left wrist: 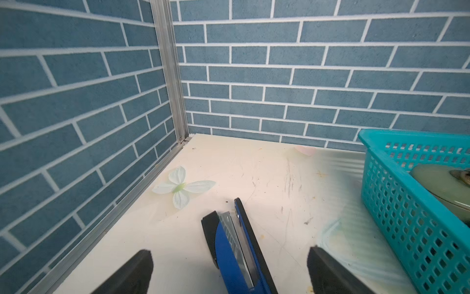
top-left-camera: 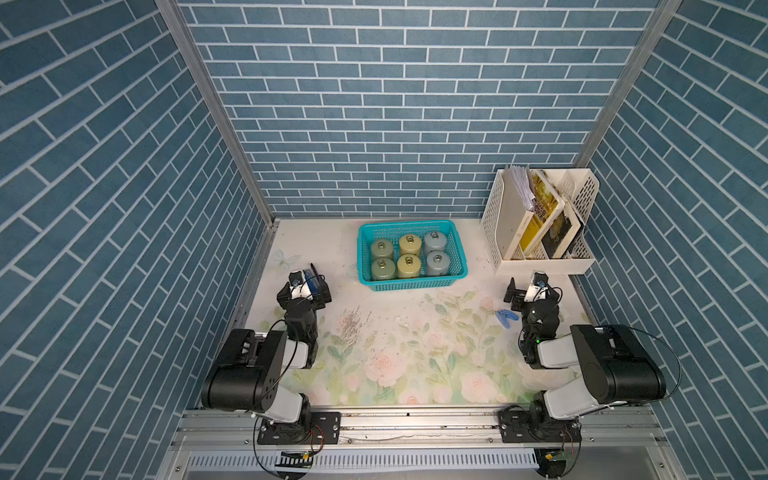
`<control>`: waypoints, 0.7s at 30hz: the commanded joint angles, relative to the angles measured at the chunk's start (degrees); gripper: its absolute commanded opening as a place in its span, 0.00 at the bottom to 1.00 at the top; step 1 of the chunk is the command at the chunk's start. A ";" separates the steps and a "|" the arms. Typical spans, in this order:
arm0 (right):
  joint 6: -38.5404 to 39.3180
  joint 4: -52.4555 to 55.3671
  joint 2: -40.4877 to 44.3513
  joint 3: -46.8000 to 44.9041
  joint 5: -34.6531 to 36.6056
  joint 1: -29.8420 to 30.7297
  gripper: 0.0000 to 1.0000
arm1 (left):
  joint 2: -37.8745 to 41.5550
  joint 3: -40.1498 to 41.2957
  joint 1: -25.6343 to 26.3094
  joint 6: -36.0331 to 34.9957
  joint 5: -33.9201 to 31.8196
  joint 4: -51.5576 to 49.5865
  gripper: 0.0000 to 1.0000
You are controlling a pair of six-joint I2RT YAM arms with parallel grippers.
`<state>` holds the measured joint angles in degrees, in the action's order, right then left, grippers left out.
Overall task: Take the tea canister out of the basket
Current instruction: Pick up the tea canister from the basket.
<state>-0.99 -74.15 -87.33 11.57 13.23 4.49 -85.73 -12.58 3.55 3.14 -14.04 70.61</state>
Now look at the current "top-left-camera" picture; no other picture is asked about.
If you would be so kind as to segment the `grey-blue tea canister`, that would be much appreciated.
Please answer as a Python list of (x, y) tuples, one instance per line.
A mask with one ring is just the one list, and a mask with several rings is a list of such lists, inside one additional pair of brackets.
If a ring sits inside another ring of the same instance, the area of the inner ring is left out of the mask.
[(434, 250), (425, 258), (426, 274), (428, 276), (445, 276), (450, 273), (451, 257), (445, 251)]
[(430, 231), (423, 236), (423, 251), (425, 255), (433, 251), (445, 251), (447, 246), (447, 236), (441, 231)]

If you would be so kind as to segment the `yellow-green tea canister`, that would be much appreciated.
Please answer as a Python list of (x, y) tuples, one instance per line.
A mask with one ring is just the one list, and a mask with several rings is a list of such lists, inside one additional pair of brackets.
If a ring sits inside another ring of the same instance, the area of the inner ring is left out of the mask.
[(398, 246), (400, 255), (414, 255), (420, 257), (422, 251), (422, 238), (416, 234), (405, 234), (399, 239)]
[(418, 278), (421, 274), (422, 262), (414, 255), (401, 255), (396, 267), (399, 279)]

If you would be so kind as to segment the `dark green tea canister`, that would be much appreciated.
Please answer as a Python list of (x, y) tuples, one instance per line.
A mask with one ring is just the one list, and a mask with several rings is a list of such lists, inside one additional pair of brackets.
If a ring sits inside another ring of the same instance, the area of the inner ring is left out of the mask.
[(371, 258), (373, 260), (378, 259), (394, 259), (394, 245), (388, 239), (375, 239), (370, 245)]
[(376, 258), (371, 264), (373, 281), (387, 281), (396, 278), (396, 264), (391, 258)]

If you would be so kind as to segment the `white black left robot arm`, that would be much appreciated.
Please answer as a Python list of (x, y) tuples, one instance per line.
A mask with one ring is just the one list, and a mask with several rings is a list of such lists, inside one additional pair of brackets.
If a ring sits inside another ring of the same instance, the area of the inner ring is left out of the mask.
[(234, 329), (203, 383), (207, 409), (256, 414), (258, 441), (291, 445), (310, 441), (317, 431), (307, 395), (280, 385), (290, 370), (313, 366), (318, 351), (317, 312), (332, 301), (325, 277), (315, 266), (294, 271), (276, 296), (283, 316), (267, 333)]

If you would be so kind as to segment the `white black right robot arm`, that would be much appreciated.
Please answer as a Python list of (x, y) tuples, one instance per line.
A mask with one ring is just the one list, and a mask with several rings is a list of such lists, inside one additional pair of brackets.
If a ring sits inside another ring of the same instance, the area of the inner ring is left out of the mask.
[(565, 385), (538, 392), (524, 407), (511, 404), (498, 412), (505, 443), (576, 443), (582, 439), (580, 419), (604, 409), (641, 405), (669, 398), (673, 387), (636, 335), (660, 338), (626, 325), (575, 324), (559, 336), (562, 290), (549, 284), (543, 272), (532, 275), (523, 290), (511, 279), (504, 295), (510, 308), (497, 314), (507, 327), (521, 322), (517, 345), (534, 370), (577, 367), (580, 375)]

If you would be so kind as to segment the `teal plastic basket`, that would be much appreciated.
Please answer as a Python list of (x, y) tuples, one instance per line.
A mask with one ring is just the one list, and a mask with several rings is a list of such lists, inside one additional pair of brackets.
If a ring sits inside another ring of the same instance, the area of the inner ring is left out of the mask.
[(468, 274), (450, 220), (365, 224), (358, 230), (358, 277), (376, 292), (437, 288)]

